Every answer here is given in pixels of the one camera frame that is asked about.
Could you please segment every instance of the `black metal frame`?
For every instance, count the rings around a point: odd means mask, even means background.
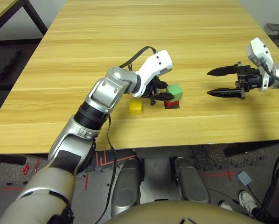
[[[40,32],[45,35],[47,27],[41,20],[38,13],[35,11],[29,0],[17,0],[1,17],[0,17],[0,28],[21,8],[23,7],[29,17],[33,20],[35,25],[38,27]]]
[[[238,154],[248,153],[277,144],[279,144],[279,140],[239,142],[237,144],[230,144],[230,146],[224,149],[223,152],[226,157],[229,157]]]

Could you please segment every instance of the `person's foot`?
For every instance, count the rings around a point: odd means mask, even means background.
[[[246,191],[241,190],[239,192],[239,203],[247,211],[249,216],[252,216],[251,211],[254,208],[258,208],[256,200]]]
[[[233,209],[231,208],[230,204],[225,202],[225,201],[220,201],[218,206],[223,208],[223,209],[227,209],[227,210],[233,211]]]

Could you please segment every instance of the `toy block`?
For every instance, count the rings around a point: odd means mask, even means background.
[[[174,101],[174,102],[170,102],[169,100],[165,100],[164,104],[165,104],[166,107],[171,107],[171,106],[178,105],[179,101],[177,100],[177,101]]]
[[[174,99],[171,99],[169,101],[171,103],[180,100],[183,93],[179,84],[168,85],[167,92],[171,93],[174,96]]]
[[[129,113],[131,115],[141,115],[142,114],[142,102],[140,99],[132,99],[129,103]]]

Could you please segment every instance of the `green cube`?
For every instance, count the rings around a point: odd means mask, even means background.
[[[174,99],[171,99],[169,101],[170,103],[180,100],[183,93],[179,84],[168,85],[167,92],[171,93],[174,96]]]

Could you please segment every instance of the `small gray box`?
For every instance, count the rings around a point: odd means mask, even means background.
[[[237,174],[237,177],[244,186],[248,185],[252,181],[251,177],[244,171]]]

